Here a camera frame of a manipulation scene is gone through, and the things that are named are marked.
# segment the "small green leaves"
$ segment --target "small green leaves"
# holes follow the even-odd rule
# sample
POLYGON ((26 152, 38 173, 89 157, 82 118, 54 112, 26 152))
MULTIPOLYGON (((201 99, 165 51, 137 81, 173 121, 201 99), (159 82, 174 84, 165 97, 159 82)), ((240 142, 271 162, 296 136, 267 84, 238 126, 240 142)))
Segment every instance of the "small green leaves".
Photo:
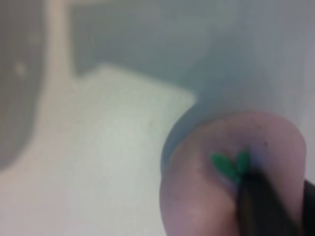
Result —
POLYGON ((211 161, 217 171, 235 183, 240 183, 242 175, 249 172, 251 168, 251 155, 247 150, 237 155, 235 163, 220 153, 212 154, 211 161))
POLYGON ((211 160, 217 171, 221 174, 234 182, 238 182, 240 180, 240 176, 236 172, 234 164, 230 158, 223 154, 215 153, 211 156, 211 160))
POLYGON ((251 155, 250 153, 245 150, 240 152, 236 157, 236 171, 243 175, 250 171, 251 168, 251 155))

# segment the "dark object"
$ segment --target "dark object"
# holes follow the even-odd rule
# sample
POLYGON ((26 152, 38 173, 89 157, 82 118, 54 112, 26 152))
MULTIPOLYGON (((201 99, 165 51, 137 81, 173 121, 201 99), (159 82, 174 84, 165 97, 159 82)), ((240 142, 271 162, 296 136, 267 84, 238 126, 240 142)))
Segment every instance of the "dark object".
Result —
POLYGON ((237 200, 241 236, 297 236, 298 227, 289 218, 278 196, 260 173, 243 176, 237 200))
POLYGON ((315 186, 305 181, 303 205, 304 236, 315 236, 315 186))

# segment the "blurry background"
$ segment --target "blurry background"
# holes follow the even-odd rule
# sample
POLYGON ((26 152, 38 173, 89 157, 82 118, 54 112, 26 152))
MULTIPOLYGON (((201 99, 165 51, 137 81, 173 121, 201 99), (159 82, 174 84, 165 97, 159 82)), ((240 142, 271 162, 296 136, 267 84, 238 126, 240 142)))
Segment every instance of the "blurry background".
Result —
POLYGON ((312 0, 2 0, 1 234, 165 235, 161 158, 199 121, 234 111, 295 123, 315 181, 314 10, 312 0))

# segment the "white surface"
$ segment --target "white surface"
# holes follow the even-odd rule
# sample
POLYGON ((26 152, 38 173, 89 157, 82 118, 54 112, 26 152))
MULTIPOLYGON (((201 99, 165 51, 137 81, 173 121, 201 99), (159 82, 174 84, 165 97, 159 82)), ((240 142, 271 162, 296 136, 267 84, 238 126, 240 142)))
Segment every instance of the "white surface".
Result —
MULTIPOLYGON (((287 6, 283 12, 288 14, 282 19, 292 19, 290 7, 296 9, 298 1, 277 2, 287 6)), ((237 15, 238 2, 233 4, 233 14, 237 15)), ((262 7, 258 1, 254 4, 257 11, 262 7)), ((0 173, 1 235, 162 236, 158 206, 162 147, 171 127, 197 98, 189 91, 114 64, 104 63, 78 80, 72 69, 66 6, 63 0, 47 1, 49 41, 44 90, 31 142, 18 161, 0 173)), ((263 6, 272 7, 273 3, 268 1, 263 6)), ((305 5, 298 16, 310 16, 310 7, 305 5)), ((265 34, 273 34, 278 28, 265 27, 272 25, 266 16, 255 19, 256 26, 261 26, 256 35, 257 56, 273 71, 268 57, 277 48, 265 44, 269 39, 265 34)), ((178 18, 182 20, 188 25, 184 31, 202 22, 194 17, 178 18)), ((223 24, 218 18, 218 28, 233 30, 232 21, 223 24)), ((294 32, 290 32, 290 25, 283 22, 283 27, 289 27, 285 30, 291 40, 283 44, 296 48, 284 47, 287 61, 274 71, 286 78, 273 83, 283 98, 283 113, 307 138, 307 176, 315 180, 315 149, 311 145, 315 142, 315 37, 310 34, 307 40, 299 41, 298 36, 291 37, 294 32), (312 45, 308 53, 294 57, 305 41, 312 45), (290 73, 299 59, 305 60, 305 71, 296 78, 297 74, 290 73), (296 80, 298 84, 304 82, 302 96, 295 96, 296 80), (287 102, 290 93, 293 102, 287 102), (300 104, 302 111, 297 112, 300 104)), ((210 47, 211 40, 203 40, 203 29, 199 31, 200 46, 210 47)))

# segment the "green sprout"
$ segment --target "green sprout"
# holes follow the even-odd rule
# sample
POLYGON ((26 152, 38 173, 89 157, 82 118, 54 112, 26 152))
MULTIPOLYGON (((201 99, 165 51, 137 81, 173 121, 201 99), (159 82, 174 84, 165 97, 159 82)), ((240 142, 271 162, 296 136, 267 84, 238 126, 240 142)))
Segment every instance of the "green sprout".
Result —
POLYGON ((251 168, 251 155, 247 150, 240 152, 235 162, 220 153, 212 154, 211 161, 219 173, 235 183, 240 183, 242 176, 248 173, 251 168))

